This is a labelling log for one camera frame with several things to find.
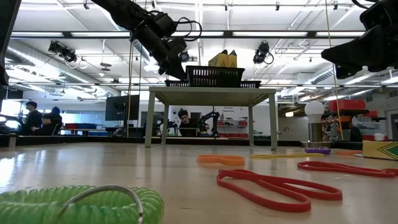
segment black plastic basket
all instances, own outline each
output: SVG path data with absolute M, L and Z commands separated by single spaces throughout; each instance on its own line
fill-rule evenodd
M 172 81 L 172 80 L 165 80 L 167 87 L 189 87 L 188 80 L 179 80 L 179 81 Z
M 260 88 L 261 81 L 241 81 L 241 88 Z
M 241 87 L 244 68 L 187 66 L 191 87 Z

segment metal ring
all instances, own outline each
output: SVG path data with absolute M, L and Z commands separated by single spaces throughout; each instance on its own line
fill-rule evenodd
M 121 187 L 121 186 L 116 186 L 116 185 L 108 185 L 108 186 L 101 186 L 101 187 L 95 187 L 93 189 L 89 189 L 86 190 L 85 192 L 82 192 L 76 196 L 74 196 L 73 198 L 71 198 L 70 200 L 68 200 L 67 202 L 65 202 L 63 204 L 62 209 L 60 210 L 60 212 L 58 213 L 58 218 L 57 218 L 57 223 L 61 224 L 61 217 L 62 215 L 65 213 L 67 207 L 71 204 L 71 203 L 75 203 L 80 201 L 81 199 L 84 199 L 87 196 L 90 196 L 92 194 L 98 193 L 98 192 L 104 192 L 104 191 L 117 191 L 117 192 L 122 192 L 127 194 L 128 196 L 130 196 L 136 203 L 137 203 L 137 209 L 138 209 L 138 224 L 142 224 L 142 220 L 143 220 L 143 216 L 144 216 L 144 207 L 142 206 L 141 200 L 138 197 L 138 195 L 133 192 L 132 190 L 126 188 L 126 187 Z

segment floor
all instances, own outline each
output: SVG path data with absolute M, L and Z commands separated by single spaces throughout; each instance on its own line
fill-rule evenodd
M 279 154 L 302 152 L 280 147 Z M 61 185 L 148 187 L 165 202 L 163 223 L 396 223 L 398 178 L 383 179 L 340 173 L 297 170 L 298 159 L 246 159 L 246 169 L 267 175 L 309 180 L 343 191 L 342 202 L 312 199 L 312 210 L 285 213 L 252 203 L 217 186 L 217 167 L 198 167 L 199 154 L 270 154 L 266 147 L 157 146 L 76 143 L 17 147 L 0 152 L 0 192 Z M 398 168 L 398 162 L 360 157 L 311 157 L 376 169 Z M 231 180 L 259 195 L 293 202 L 243 180 Z

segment white table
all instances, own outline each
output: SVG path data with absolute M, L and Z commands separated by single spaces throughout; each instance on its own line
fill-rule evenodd
M 169 117 L 169 106 L 247 106 L 249 108 L 249 143 L 254 145 L 253 106 L 269 98 L 269 114 L 271 124 L 271 149 L 277 149 L 277 124 L 275 89 L 260 88 L 208 88 L 208 87 L 149 87 L 149 104 L 145 135 L 145 147 L 150 147 L 152 125 L 154 122 L 155 98 L 165 105 L 164 124 Z M 162 133 L 167 133 L 167 125 L 163 125 Z M 166 143 L 166 135 L 162 135 L 162 144 Z

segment yellow box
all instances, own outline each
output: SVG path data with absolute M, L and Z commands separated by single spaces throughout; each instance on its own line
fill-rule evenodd
M 236 68 L 237 58 L 236 55 L 218 54 L 208 62 L 208 66 Z
M 398 142 L 394 141 L 363 141 L 364 157 L 392 159 L 398 161 Z

